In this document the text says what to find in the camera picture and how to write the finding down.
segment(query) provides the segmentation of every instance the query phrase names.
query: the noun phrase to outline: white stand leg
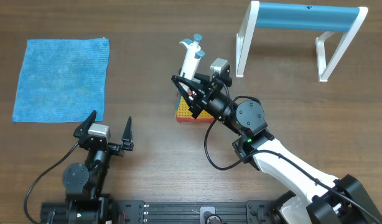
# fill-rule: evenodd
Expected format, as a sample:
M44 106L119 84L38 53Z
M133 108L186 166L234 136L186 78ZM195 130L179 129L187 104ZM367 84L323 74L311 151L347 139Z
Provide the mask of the white stand leg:
M246 59L251 47L252 36L258 19L259 1L251 1L236 35L236 77L243 77Z
M331 35L334 34L334 32L325 32L320 37L316 38L315 45L317 49L317 66L318 66L318 78L320 82L327 82L330 74L335 69L337 63L345 53L347 47L350 45L350 42L353 40L355 34L360 29L365 16L368 12L368 8L366 7L359 7L360 13L358 14L357 18L353 22L350 30L345 33L340 40L340 43L338 47L336 48L335 53L333 54L332 58L330 59L328 65L325 59L325 47L324 42L326 39L328 39Z

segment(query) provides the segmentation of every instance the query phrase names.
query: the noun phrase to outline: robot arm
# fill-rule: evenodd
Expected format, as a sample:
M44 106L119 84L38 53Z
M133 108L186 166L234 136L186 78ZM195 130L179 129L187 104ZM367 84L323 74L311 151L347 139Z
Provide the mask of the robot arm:
M232 81L230 66L226 60L216 59L210 70L212 79L196 73L194 79L199 80L198 82L181 75L172 76L172 81L189 105L194 118L205 110L215 121L221 122L240 135L241 137L233 143L238 157L244 163L250 163L257 170L275 177L292 191L283 195L279 198L280 202L273 205L272 212L280 217L282 223L379 223L362 212L361 207L354 204L349 206L350 200L361 205L382 223L378 209L354 177L347 175L339 180L290 153L268 131L264 111L258 99L248 96L229 99L228 87ZM235 100L238 98L249 100L237 104ZM310 174L310 177L296 166ZM331 191L318 185L317 181Z

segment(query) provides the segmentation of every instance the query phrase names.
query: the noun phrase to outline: wooden table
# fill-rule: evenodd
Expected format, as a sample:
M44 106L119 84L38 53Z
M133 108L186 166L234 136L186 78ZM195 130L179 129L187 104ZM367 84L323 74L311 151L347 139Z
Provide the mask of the wooden table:
M367 6L368 16L328 83L317 81L319 32L258 29L245 78L234 78L231 97L258 97L270 131L314 167L359 179L382 213L382 0L282 2ZM208 124L174 120L176 90L170 77L181 67L179 45L203 35L199 72L225 58L235 77L235 34L249 1L0 1L0 222L27 223L22 205L35 178L76 141L78 123L12 123L17 81L28 39L109 38L104 124L119 142L133 117L134 151L112 159L104 192L150 202L272 200L287 189L276 179L240 165L220 172L206 160ZM340 36L328 40L328 54ZM221 124L208 140L221 166L238 158L237 138ZM41 202L65 197L62 172L83 162L77 149L37 184L29 199L39 219Z

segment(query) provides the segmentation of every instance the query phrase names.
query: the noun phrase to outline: blue towel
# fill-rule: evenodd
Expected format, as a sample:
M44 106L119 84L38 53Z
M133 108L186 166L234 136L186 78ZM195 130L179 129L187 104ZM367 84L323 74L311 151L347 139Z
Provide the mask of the blue towel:
M109 40L28 40L13 122L102 121Z

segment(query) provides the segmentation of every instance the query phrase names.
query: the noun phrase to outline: wire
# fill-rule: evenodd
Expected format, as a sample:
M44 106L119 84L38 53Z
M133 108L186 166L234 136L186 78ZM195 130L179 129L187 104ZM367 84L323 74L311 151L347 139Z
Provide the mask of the wire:
M27 195L25 196L25 200L24 200L24 212L25 212L25 215L27 216L27 218L29 219L30 222L32 222L33 224L39 224L37 221L35 221L28 213L28 208L27 208L27 202L28 202L28 198L29 198L29 195L30 195L30 192L34 189L35 185L37 184L37 182L40 180L40 178L42 178L46 173L48 173L50 170L54 169L56 166L58 166L60 163L62 163L62 161L64 161L75 149L76 147L79 145L79 142L76 142L72 148L69 150L68 153L66 153L66 155L64 157L62 157L62 159L60 159L58 162L56 162L54 165L52 165L50 168L48 168L47 170L45 170L42 174L40 174L36 180L34 181L34 183L30 186L29 190L28 190L28 193Z
M225 90L226 90L226 104L224 106L224 108L221 110L220 114L223 114L224 110L226 109L226 107L228 106L228 102L230 100L230 95L229 95L229 92L228 92L228 87L221 81L219 80ZM246 98L246 99L249 99L249 100L253 100L255 102L258 102L260 103L260 101L255 98L255 97L252 97L252 96L237 96L234 98L234 100L231 102L231 107L234 108L234 104L235 104L235 101L237 99L240 99L240 98ZM334 195L346 200L347 202L350 202L352 205L356 206L357 208L359 208L361 211L365 212L368 216L370 216L372 219L374 219L374 221L377 223L377 224L381 224L381 222L378 220L378 218L376 218L374 215L372 215L367 209L363 208L361 205L357 204L356 202L354 202L352 199L346 197L345 195L337 192L336 190L334 190L333 188L329 187L328 185L325 185L324 183L322 183L319 179L313 177L312 175L310 175L308 172L306 172L304 169L302 169L301 167L299 167L296 163L294 163L293 161L291 161L290 159L286 158L285 156L283 156L282 154L280 153L277 153L277 152L273 152L273 151L270 151L270 150L258 150L258 151L254 151L252 152L251 154L243 157L242 159L236 161L235 163L233 163L232 165L228 166L228 167L218 167L211 159L210 159L210 156L209 156L209 153L208 153L208 147L207 147L207 141L208 141L208 136L209 136L209 133L210 133L210 130L212 129L213 125L216 123L217 121L217 118L213 120L213 122L209 125L209 128L207 129L206 131L206 135L205 135L205 139L203 140L203 147L205 149L205 154L206 154L206 158L208 159L209 163L216 169L218 170L229 170L229 169L232 169L234 168L235 166L237 166L238 164L240 164L241 162L249 159L250 157L258 154L258 153L269 153L269 154L272 154L272 155L275 155L277 156L278 158L281 158L281 159L284 159L286 162L288 162L290 165L292 165L293 167L295 167L297 170L299 170L300 172L302 172L304 175L306 175L309 179L311 179L313 182L315 182L317 185L320 185L321 187L327 189L329 192L333 193Z

